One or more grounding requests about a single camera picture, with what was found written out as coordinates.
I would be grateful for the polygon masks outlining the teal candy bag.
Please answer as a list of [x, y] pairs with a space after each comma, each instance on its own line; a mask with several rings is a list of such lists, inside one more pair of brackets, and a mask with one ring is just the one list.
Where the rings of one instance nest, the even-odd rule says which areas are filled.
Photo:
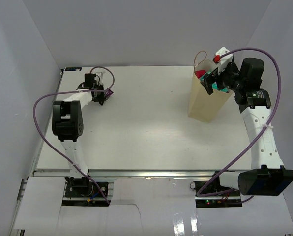
[[[207, 73], [216, 73], [218, 74], [218, 68], [214, 69], [213, 71], [210, 71], [210, 72], [207, 72]], [[221, 83], [221, 78], [220, 78], [220, 75], [218, 74], [218, 77], [216, 79], [216, 82], [217, 82], [217, 85], [218, 85], [218, 88], [219, 90], [218, 91], [222, 91], [222, 92], [225, 92], [225, 93], [229, 93], [229, 90], [227, 89], [226, 86], [224, 86], [222, 83]]]

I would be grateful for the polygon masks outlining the purple chocolate candy packet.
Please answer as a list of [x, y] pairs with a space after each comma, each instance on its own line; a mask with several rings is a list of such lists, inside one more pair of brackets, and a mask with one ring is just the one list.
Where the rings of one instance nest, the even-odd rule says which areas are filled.
[[106, 91], [104, 92], [104, 98], [105, 98], [105, 100], [107, 100], [107, 99], [108, 99], [109, 97], [111, 97], [113, 94], [114, 94], [114, 92], [113, 92], [112, 90], [110, 90], [110, 89], [106, 90]]

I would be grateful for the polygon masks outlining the dark purple chips bag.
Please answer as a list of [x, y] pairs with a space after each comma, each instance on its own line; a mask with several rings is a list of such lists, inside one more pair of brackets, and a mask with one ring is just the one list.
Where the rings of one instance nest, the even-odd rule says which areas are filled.
[[206, 73], [205, 70], [197, 70], [197, 71], [194, 72], [194, 74], [196, 75], [196, 77], [198, 79], [200, 79], [205, 73]]

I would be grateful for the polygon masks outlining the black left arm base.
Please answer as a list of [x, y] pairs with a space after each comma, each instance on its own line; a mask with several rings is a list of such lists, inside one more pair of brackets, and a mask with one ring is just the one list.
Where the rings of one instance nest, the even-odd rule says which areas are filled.
[[108, 207], [98, 187], [87, 178], [65, 177], [66, 185], [62, 206], [66, 207]]

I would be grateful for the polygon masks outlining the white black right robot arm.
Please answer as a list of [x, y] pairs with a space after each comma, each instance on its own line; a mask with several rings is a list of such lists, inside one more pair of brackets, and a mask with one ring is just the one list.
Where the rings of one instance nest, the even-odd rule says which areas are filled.
[[201, 83], [208, 94], [212, 94], [213, 83], [219, 89], [234, 92], [250, 144], [216, 172], [196, 195], [204, 196], [203, 191], [211, 185], [217, 196], [228, 190], [238, 190], [242, 195], [278, 196], [293, 181], [293, 170], [286, 169], [276, 147], [271, 126], [276, 108], [271, 106], [269, 93], [261, 88], [264, 62], [245, 58], [241, 68], [233, 60], [217, 65]]

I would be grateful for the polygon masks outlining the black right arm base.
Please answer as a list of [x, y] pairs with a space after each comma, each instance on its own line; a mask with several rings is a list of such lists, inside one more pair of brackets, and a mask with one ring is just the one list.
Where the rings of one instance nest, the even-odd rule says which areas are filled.
[[193, 181], [189, 187], [195, 192], [196, 209], [242, 207], [240, 192], [232, 188], [211, 183], [199, 195], [197, 192], [205, 181]]

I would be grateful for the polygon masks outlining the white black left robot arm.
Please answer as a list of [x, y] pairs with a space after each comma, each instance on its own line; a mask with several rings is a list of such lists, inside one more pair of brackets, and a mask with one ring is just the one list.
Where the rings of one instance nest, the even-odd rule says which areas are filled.
[[104, 104], [106, 96], [102, 78], [103, 72], [86, 73], [84, 82], [77, 87], [81, 92], [53, 102], [52, 132], [64, 148], [69, 159], [69, 176], [74, 179], [81, 179], [89, 172], [79, 140], [85, 129], [82, 108], [90, 102]]

